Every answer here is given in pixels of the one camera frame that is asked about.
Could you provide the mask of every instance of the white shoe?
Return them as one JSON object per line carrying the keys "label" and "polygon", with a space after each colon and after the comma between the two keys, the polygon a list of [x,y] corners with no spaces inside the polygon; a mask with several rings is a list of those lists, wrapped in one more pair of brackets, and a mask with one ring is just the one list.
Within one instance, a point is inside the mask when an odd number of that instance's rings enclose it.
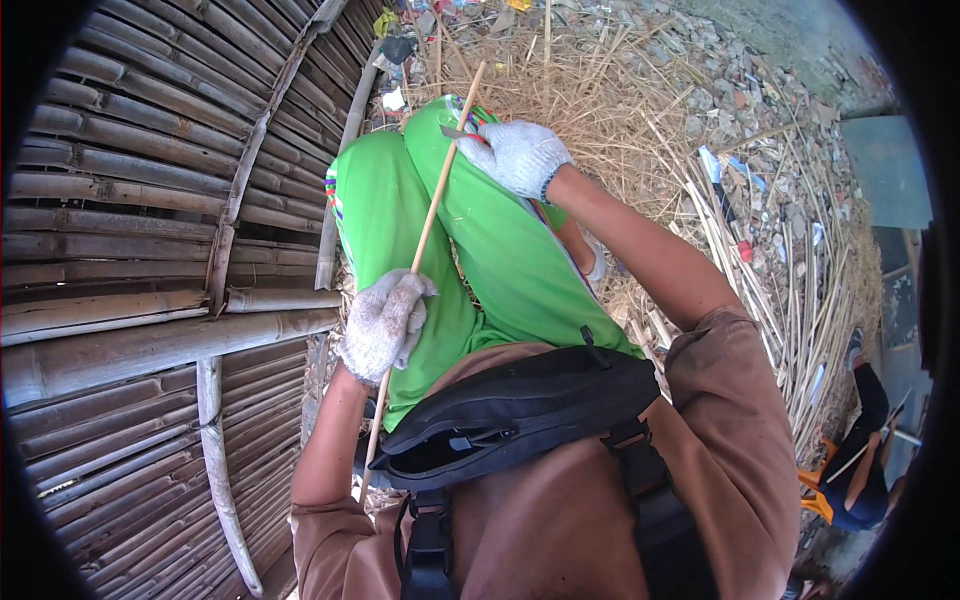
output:
{"label": "white shoe", "polygon": [[604,255],[605,248],[603,244],[594,240],[592,237],[585,237],[584,239],[596,257],[596,260],[593,261],[593,269],[586,275],[587,281],[596,283],[602,279],[603,275],[607,272],[607,257]]}

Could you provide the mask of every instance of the black bag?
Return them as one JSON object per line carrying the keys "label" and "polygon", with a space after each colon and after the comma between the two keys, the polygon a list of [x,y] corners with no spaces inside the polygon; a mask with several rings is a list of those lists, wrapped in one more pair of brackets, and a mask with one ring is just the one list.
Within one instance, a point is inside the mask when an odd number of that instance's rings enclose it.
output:
{"label": "black bag", "polygon": [[677,499],[666,463],[637,416],[659,395],[653,363],[586,346],[560,348],[487,369],[424,398],[394,429],[370,464],[414,517],[406,560],[400,527],[395,556],[401,600],[453,600],[451,504],[444,488],[515,467],[585,437],[620,463],[636,508],[635,542],[654,600],[712,599],[716,585],[689,510]]}

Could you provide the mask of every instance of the green pants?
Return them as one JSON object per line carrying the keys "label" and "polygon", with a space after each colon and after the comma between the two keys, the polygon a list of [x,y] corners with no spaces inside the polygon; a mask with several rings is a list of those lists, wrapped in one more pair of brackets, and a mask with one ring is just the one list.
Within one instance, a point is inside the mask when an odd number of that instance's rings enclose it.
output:
{"label": "green pants", "polygon": [[[450,145],[440,125],[456,127],[462,105],[456,96],[440,98],[413,115],[403,135],[364,135],[330,165],[326,194],[358,291],[413,263]],[[468,131],[495,120],[476,108]],[[597,346],[643,357],[556,237],[565,219],[558,208],[520,199],[461,155],[454,158],[420,267],[440,294],[425,301],[427,320],[407,369],[394,369],[390,379],[387,431],[444,372],[479,349],[511,342],[582,345],[580,327],[588,325]],[[482,311],[468,298],[448,238]]]}

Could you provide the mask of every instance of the hand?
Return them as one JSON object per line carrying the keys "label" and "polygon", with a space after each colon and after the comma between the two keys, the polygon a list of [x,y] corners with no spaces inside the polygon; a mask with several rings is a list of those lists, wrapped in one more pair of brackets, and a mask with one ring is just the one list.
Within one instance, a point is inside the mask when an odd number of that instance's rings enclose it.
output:
{"label": "hand", "polygon": [[521,198],[546,202],[546,186],[561,166],[573,164],[564,143],[546,127],[513,121],[480,126],[490,146],[470,137],[457,139],[457,150],[473,166]]}
{"label": "hand", "polygon": [[429,277],[409,269],[394,269],[359,292],[337,348],[347,370],[374,386],[390,367],[406,369],[426,320],[423,298],[436,295]]}

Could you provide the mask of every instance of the orange chair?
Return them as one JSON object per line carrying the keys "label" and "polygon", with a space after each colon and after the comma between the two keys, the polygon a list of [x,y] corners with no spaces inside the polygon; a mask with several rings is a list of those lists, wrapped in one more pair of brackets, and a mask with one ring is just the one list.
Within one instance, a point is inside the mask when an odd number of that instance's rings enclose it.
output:
{"label": "orange chair", "polygon": [[827,497],[820,493],[820,477],[824,473],[824,467],[836,454],[837,446],[827,438],[823,438],[827,445],[827,458],[820,464],[819,470],[812,471],[797,467],[797,478],[800,482],[813,491],[813,497],[805,496],[800,499],[800,507],[813,511],[822,516],[827,523],[833,523],[833,508],[827,502]]}

